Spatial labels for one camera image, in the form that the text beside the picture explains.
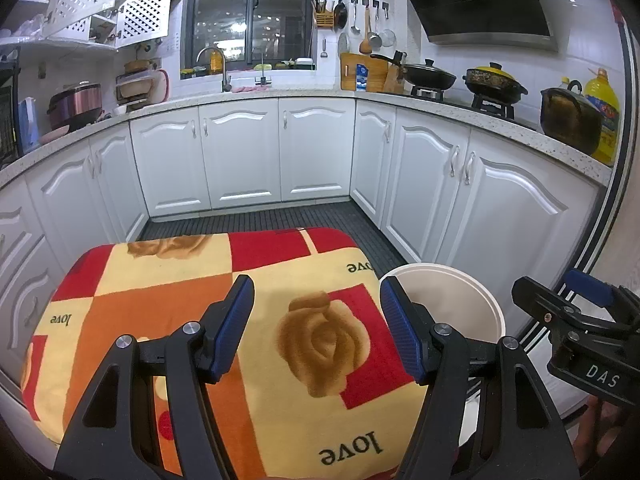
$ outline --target rose pattern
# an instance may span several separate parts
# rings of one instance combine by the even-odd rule
[[[311,397],[340,394],[347,375],[369,357],[367,329],[326,292],[297,298],[276,329],[278,354]]]
[[[134,258],[157,256],[162,259],[186,260],[200,254],[209,238],[207,235],[193,235],[162,238],[148,242],[131,242],[127,244],[127,252],[132,254]]]

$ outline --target hand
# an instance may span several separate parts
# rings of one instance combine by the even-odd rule
[[[578,467],[582,467],[589,459],[594,446],[598,457],[602,457],[622,430],[620,426],[615,425],[620,408],[604,402],[600,410],[598,397],[594,396],[589,396],[587,406],[587,411],[580,417],[578,436],[574,441],[574,453]],[[597,420],[599,424],[598,435],[595,434]]]

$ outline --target towel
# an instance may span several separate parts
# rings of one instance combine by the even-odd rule
[[[59,444],[121,334],[166,336],[200,319],[239,274],[255,303],[231,370],[207,385],[239,480],[390,478],[425,389],[402,368],[378,280],[327,228],[198,235],[95,248],[73,266],[32,338],[22,378],[38,427]],[[164,468],[180,474],[164,377],[153,380]]]

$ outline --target dark floor mat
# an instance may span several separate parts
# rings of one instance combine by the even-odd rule
[[[344,231],[365,253],[379,278],[406,263],[355,202],[267,209],[171,222],[150,221],[142,231],[140,240],[295,227],[333,227]]]

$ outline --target stove burner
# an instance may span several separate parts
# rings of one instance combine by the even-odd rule
[[[438,88],[414,86],[413,88],[411,88],[411,95],[416,97],[428,97],[441,103],[444,102],[444,91]]]
[[[476,110],[489,112],[490,114],[502,117],[503,119],[514,119],[513,105],[508,105],[480,94],[474,95],[474,101],[471,104],[471,107]]]

